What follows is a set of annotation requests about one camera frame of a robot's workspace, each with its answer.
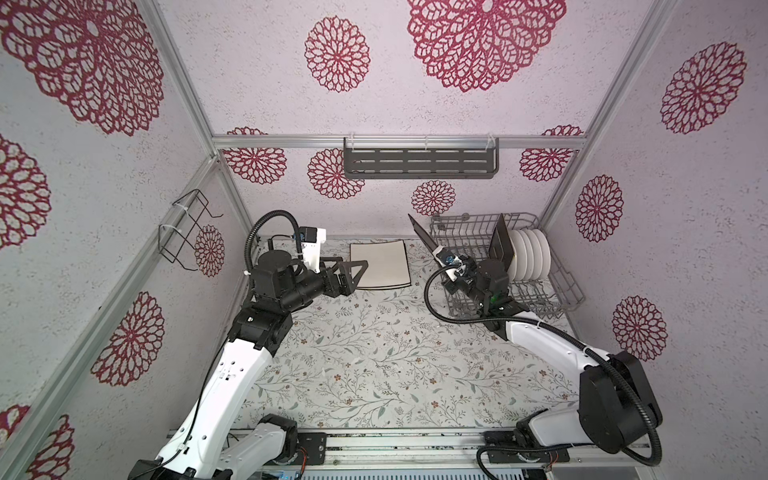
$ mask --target metal base plate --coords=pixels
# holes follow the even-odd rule
[[[299,450],[299,447],[304,447],[306,450],[306,464],[307,465],[323,465],[326,462],[326,440],[328,435],[325,433],[299,433],[296,440],[296,450],[298,455],[288,465],[298,465],[299,467],[304,462],[304,455]],[[276,465],[271,460],[266,463],[267,465]]]

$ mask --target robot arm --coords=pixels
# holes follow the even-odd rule
[[[167,480],[244,480],[269,460],[293,459],[296,423],[277,415],[265,416],[248,437],[224,451],[222,448],[248,392],[269,368],[293,326],[292,313],[320,295],[335,298],[352,294],[368,268],[365,260],[343,262],[341,258],[321,257],[324,229],[297,230],[305,250],[303,258],[274,250],[271,242],[270,249],[259,256],[256,266],[248,271],[252,285],[249,298],[233,321],[221,358],[198,403],[155,460],[139,460],[134,465],[129,480],[156,476]],[[326,266],[326,261],[334,264]],[[360,268],[354,276],[353,267]]]
[[[611,355],[592,348],[546,324],[508,295],[509,277],[500,259],[475,261],[454,253],[438,245],[413,217],[410,219],[441,267],[425,285],[430,313],[450,323],[484,323],[495,335],[525,347],[579,385],[577,405],[536,412],[521,420],[515,430],[515,444],[500,449],[546,452],[548,447],[588,443],[609,453],[623,451],[645,465],[658,464],[661,449],[656,427],[662,416],[637,358],[627,352]],[[432,308],[427,297],[429,285],[440,273],[447,276],[442,285],[450,294],[461,290],[474,301],[477,319],[451,319]],[[651,443],[650,458],[628,450],[646,433]]]
[[[272,362],[269,350],[254,347],[252,342],[242,339],[224,346],[214,374],[205,386],[199,410],[195,404],[176,435],[158,453],[162,458],[171,458],[180,451],[165,465],[167,470],[190,478],[214,478],[216,471],[229,469],[233,472],[232,478],[248,478],[265,462],[280,456],[286,431],[271,423],[259,424],[247,439],[221,451],[246,395]],[[194,430],[187,441],[193,420]],[[242,455],[243,450],[249,454]]]

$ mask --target wire basket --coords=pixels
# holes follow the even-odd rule
[[[488,258],[494,228],[499,214],[455,215],[441,217],[435,215],[429,223],[429,233],[435,241],[456,253],[467,253],[480,261]],[[509,230],[538,228],[538,217],[534,214],[503,214]],[[547,280],[529,280],[510,282],[512,297],[528,306],[541,318],[560,316],[564,312],[576,310],[584,302],[584,294],[573,275],[568,272],[560,259],[551,249],[551,267]],[[474,318],[477,306],[464,293],[453,295],[445,291],[450,315],[455,318]]]

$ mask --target gray wire dish rack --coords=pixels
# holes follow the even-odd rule
[[[432,238],[456,253],[467,253],[477,260],[488,258],[493,230],[499,214],[455,215],[441,217],[435,215],[429,223]],[[538,217],[534,214],[503,214],[509,230],[538,228]],[[528,306],[541,318],[560,316],[564,312],[576,310],[584,302],[584,294],[576,280],[561,263],[551,249],[551,267],[549,281],[531,280],[528,282],[510,282],[510,294],[516,301]],[[448,299],[450,316],[455,318],[474,318],[477,316],[475,304],[461,292],[445,296]]]

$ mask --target cable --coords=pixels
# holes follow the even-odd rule
[[[301,235],[299,234],[299,224],[296,222],[296,219],[291,215],[289,212],[286,212],[285,210],[272,210],[271,212],[267,212],[264,214],[259,220],[256,220],[256,223],[253,224],[253,226],[250,228],[250,232],[248,233],[248,237],[245,239],[245,247],[244,247],[244,256],[245,256],[245,270],[250,273],[251,270],[253,270],[253,258],[251,257],[251,250],[253,249],[253,240],[257,237],[257,234],[259,233],[259,229],[270,219],[274,217],[285,217],[288,219],[288,221],[291,224],[291,227],[293,227],[293,236],[296,240],[296,255],[299,257],[299,260],[303,260],[304,255],[301,253]],[[250,289],[253,290],[253,279],[248,276],[248,285],[250,286]]]
[[[299,476],[296,477],[296,480],[301,480],[301,478],[304,476],[304,469],[306,468],[306,450],[304,447],[299,447],[299,450],[304,454],[304,461],[301,462],[301,472],[299,472]]]
[[[453,268],[455,268],[453,265],[448,265],[440,268],[427,279],[426,284],[424,285],[424,303],[427,307],[427,310],[429,310],[429,312],[433,316],[437,317],[443,322],[455,323],[459,325],[465,325],[470,323],[484,323],[491,320],[494,320],[494,321],[507,320],[511,322],[527,323],[529,325],[535,325],[539,328],[543,328],[549,332],[552,332],[555,335],[565,339],[571,345],[576,346],[579,350],[583,351],[585,355],[589,356],[595,362],[597,362],[598,365],[611,377],[611,379],[614,381],[614,384],[617,385],[624,393],[627,394],[627,397],[629,398],[630,402],[632,402],[632,405],[640,414],[640,418],[642,419],[645,429],[647,430],[648,442],[650,443],[650,457],[643,457],[642,455],[638,454],[637,452],[630,449],[629,447],[624,447],[621,451],[624,452],[628,457],[632,458],[634,461],[639,462],[643,465],[647,465],[649,467],[655,467],[656,465],[659,465],[659,463],[661,462],[661,456],[662,456],[661,440],[659,439],[659,434],[656,431],[656,426],[654,425],[653,421],[650,419],[650,415],[648,415],[648,412],[645,409],[645,405],[643,405],[642,401],[640,400],[640,397],[637,396],[637,393],[630,386],[630,384],[624,379],[624,377],[621,376],[621,374],[610,363],[606,362],[603,357],[599,356],[597,353],[589,349],[586,344],[576,340],[573,336],[560,330],[556,326],[549,325],[548,323],[544,323],[539,320],[531,320],[531,319],[521,318],[517,316],[492,316],[492,317],[480,317],[477,319],[452,319],[450,317],[440,314],[437,310],[435,310],[435,307],[433,307],[432,304],[429,302],[429,287],[432,285],[432,282],[435,281],[435,278],[437,278],[438,275]]]
[[[154,471],[155,471],[155,470],[157,470],[158,468],[163,468],[165,465],[168,465],[169,463],[171,463],[171,462],[174,460],[174,458],[178,457],[180,453],[181,453],[181,450],[177,450],[177,451],[176,451],[176,453],[174,453],[174,456],[170,457],[170,458],[169,458],[168,460],[166,460],[165,462],[163,462],[163,463],[159,464],[157,467],[153,467],[153,468],[150,468],[150,469],[149,469],[149,470],[147,470],[146,472],[142,472],[142,473],[140,473],[140,474],[138,474],[138,475],[136,475],[136,476],[134,476],[134,477],[130,477],[128,480],[136,480],[136,478],[139,478],[139,477],[141,477],[141,476],[144,476],[144,475],[146,475],[146,474],[147,474],[147,473],[149,473],[149,472],[154,472]]]
[[[517,447],[497,447],[494,445],[486,445],[482,446],[478,449],[478,451],[475,453],[475,460],[477,460],[478,465],[480,466],[480,469],[483,473],[485,473],[488,478],[491,480],[498,480],[498,477],[496,475],[493,475],[486,467],[485,464],[482,462],[482,454],[486,452],[512,452],[512,453],[547,453],[547,452],[556,452],[557,450],[565,450],[569,449],[571,447],[584,447],[592,445],[591,443],[561,443],[560,445],[550,445],[548,447],[541,447],[539,449],[524,449],[524,448],[517,448]]]
[[[213,369],[214,365],[216,365],[216,361],[219,358],[219,353],[221,353],[221,350],[223,350],[224,346],[227,344],[227,341],[228,341],[227,339],[224,340],[224,343],[222,343],[219,349],[216,351],[216,355],[214,355],[214,359],[210,361],[210,365],[208,366],[208,371],[205,374],[205,378],[203,378],[203,387],[200,389],[200,395],[197,397],[197,404],[195,405],[195,408],[194,408],[194,415],[192,415],[192,423],[190,424],[189,430],[187,430],[187,437],[181,443],[181,447],[179,447],[176,453],[174,453],[174,456],[170,457],[166,462],[163,462],[156,467],[150,468],[146,472],[142,472],[139,475],[129,478],[128,480],[136,480],[137,478],[143,475],[146,475],[149,472],[154,472],[155,470],[162,468],[165,465],[168,465],[174,460],[174,458],[179,456],[182,450],[184,450],[184,446],[186,446],[187,442],[189,442],[189,440],[192,438],[192,429],[194,428],[194,424],[197,421],[197,412],[200,411],[200,404],[203,402],[203,392],[205,392],[205,385],[208,383],[208,376],[210,375],[210,371]]]
[[[293,238],[293,235],[283,235],[282,233],[272,235],[269,240],[266,241],[266,248],[268,250],[275,250],[275,237]]]

